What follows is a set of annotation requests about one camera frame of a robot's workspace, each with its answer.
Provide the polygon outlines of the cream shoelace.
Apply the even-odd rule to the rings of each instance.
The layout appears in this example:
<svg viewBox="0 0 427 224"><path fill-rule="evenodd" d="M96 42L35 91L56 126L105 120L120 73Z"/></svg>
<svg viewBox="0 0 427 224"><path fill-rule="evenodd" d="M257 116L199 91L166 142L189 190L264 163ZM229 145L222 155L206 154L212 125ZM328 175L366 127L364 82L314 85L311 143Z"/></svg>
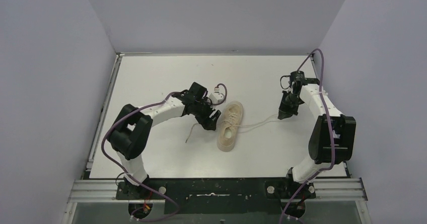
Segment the cream shoelace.
<svg viewBox="0 0 427 224"><path fill-rule="evenodd" d="M270 122L280 122L280 120L278 120L277 117L278 117L278 114L273 114L273 115L268 116L263 121L256 122L256 123L253 123L253 124L246 124L246 125L244 125L244 124L233 124L231 121L228 121L228 120L221 120L220 123L228 123L228 124L231 124L232 126L241 127L241 128L255 129L257 127L263 126L263 125L265 125L267 123L270 123ZM190 139L190 137L192 135L194 127L197 126L197 125L200 125L200 124L199 123L195 123L195 124L192 125L192 127L190 129L190 132L189 132L189 134L188 134L188 136L187 136L187 138L185 140L185 143L188 142L188 140Z"/></svg>

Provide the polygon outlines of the beige lace sneaker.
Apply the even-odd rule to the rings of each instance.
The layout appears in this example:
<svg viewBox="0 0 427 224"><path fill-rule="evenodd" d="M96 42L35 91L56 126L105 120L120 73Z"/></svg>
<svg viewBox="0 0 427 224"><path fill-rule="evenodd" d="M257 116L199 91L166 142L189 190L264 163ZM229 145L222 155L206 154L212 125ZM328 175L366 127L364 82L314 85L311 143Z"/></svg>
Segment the beige lace sneaker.
<svg viewBox="0 0 427 224"><path fill-rule="evenodd" d="M243 105L239 101L230 102L223 113L219 125L217 147L223 152L231 151L236 142L239 126L243 119Z"/></svg>

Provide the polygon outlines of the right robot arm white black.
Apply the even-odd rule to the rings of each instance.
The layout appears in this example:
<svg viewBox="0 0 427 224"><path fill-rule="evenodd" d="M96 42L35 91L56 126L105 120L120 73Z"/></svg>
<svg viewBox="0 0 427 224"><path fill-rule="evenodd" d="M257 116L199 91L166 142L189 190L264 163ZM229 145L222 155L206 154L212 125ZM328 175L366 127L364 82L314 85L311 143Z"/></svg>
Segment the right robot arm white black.
<svg viewBox="0 0 427 224"><path fill-rule="evenodd" d="M307 78L300 70L291 72L288 78L289 87L282 92L277 118L296 116L299 107L306 105L315 120L308 155L290 169L292 178L283 183L284 193L296 197L303 191L302 183L351 159L357 122L333 105L318 78Z"/></svg>

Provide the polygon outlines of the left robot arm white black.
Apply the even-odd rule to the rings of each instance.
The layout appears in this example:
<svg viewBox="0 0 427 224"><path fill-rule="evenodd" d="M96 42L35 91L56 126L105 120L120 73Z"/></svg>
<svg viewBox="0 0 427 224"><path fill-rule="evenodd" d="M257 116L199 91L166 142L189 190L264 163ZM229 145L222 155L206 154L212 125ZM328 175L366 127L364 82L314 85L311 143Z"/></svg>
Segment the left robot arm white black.
<svg viewBox="0 0 427 224"><path fill-rule="evenodd" d="M125 105L116 117L103 141L108 141L119 156L118 166L130 183L129 191L136 198L149 192L145 181L149 176L141 157L146 148L151 128L169 119L193 115L205 130L215 131L221 115L215 107L224 103L227 93L216 86L212 93L193 82L188 90L169 93L164 100L143 107Z"/></svg>

